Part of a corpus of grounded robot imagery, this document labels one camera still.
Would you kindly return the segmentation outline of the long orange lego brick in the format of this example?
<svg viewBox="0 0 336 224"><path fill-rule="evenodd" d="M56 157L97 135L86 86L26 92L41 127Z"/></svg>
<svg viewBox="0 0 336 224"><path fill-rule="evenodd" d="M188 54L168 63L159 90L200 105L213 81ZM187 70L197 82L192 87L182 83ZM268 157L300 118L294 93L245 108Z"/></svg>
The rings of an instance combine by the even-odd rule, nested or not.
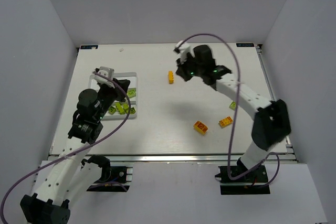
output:
<svg viewBox="0 0 336 224"><path fill-rule="evenodd" d="M174 83L174 73L173 73L173 71L168 72L168 80L169 80L169 84Z"/></svg>

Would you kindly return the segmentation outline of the light green lego brick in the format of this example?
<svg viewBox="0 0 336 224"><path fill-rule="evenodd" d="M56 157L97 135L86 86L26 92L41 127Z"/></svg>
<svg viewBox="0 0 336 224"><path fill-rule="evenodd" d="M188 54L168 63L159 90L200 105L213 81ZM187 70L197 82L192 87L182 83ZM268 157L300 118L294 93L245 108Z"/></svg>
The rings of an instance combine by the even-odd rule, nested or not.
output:
<svg viewBox="0 0 336 224"><path fill-rule="evenodd" d="M128 91L127 91L127 96L129 97L129 98L134 98L134 97L136 97L136 89L135 88L131 88L131 89L129 89Z"/></svg>

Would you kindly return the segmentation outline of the small dark green lego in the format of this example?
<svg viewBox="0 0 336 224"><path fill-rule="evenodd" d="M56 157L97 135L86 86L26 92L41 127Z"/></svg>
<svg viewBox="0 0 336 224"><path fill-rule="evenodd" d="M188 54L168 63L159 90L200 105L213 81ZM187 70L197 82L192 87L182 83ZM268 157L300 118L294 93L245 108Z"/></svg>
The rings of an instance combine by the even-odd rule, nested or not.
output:
<svg viewBox="0 0 336 224"><path fill-rule="evenodd" d="M109 107L109 109L108 109L108 113L110 114L110 115L114 115L115 113L116 113L116 108L114 107L114 106L111 106L111 107Z"/></svg>

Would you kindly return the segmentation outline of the pale green lego brick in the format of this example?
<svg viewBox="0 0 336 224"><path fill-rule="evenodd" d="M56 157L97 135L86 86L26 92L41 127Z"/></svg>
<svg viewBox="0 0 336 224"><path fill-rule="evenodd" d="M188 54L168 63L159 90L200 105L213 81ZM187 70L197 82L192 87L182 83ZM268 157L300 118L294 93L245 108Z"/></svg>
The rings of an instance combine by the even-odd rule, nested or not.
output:
<svg viewBox="0 0 336 224"><path fill-rule="evenodd" d="M236 103L233 101L230 106L229 106L230 109L232 110L235 110L236 109Z"/></svg>

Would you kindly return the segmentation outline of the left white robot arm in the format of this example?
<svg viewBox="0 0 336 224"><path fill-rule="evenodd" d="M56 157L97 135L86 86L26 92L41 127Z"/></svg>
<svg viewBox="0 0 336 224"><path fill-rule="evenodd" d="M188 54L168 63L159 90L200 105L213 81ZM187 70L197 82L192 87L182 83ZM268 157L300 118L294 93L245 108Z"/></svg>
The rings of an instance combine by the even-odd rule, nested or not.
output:
<svg viewBox="0 0 336 224"><path fill-rule="evenodd" d="M29 223L67 223L70 206L94 182L109 175L110 162L94 155L87 161L103 129L102 118L113 102L127 99L128 79L96 76L99 90L85 89L78 96L68 140L60 157L51 162L52 169L32 195L25 195L20 206Z"/></svg>

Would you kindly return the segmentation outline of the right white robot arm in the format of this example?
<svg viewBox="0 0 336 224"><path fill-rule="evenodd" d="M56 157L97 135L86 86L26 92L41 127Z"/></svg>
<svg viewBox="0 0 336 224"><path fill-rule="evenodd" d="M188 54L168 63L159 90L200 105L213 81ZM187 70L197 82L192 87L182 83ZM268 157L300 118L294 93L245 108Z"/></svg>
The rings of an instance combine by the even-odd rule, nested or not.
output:
<svg viewBox="0 0 336 224"><path fill-rule="evenodd" d="M217 65L208 45L191 48L179 42L175 46L179 58L176 74L184 81L199 77L215 91L232 99L253 120L252 142L237 161L243 171L252 169L263 161L270 151L291 133L286 103L272 101L258 94L238 78L230 69Z"/></svg>

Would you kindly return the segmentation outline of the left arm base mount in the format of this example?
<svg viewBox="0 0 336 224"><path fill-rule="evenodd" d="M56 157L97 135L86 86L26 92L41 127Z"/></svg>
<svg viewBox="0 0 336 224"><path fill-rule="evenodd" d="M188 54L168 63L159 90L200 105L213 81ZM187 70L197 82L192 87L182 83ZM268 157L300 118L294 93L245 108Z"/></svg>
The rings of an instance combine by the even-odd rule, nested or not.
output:
<svg viewBox="0 0 336 224"><path fill-rule="evenodd" d="M133 175L132 166L111 166L108 173L91 185L87 191L126 193L131 185Z"/></svg>

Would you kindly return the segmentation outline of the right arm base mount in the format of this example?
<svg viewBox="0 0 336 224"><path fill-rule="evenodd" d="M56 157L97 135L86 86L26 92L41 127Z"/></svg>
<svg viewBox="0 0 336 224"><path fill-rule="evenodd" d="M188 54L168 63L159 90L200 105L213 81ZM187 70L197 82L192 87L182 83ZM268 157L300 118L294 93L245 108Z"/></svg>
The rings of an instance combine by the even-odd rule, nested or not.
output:
<svg viewBox="0 0 336 224"><path fill-rule="evenodd" d="M221 195L269 195L268 175L264 165L237 180L229 179L227 166L219 166L215 179L220 184Z"/></svg>

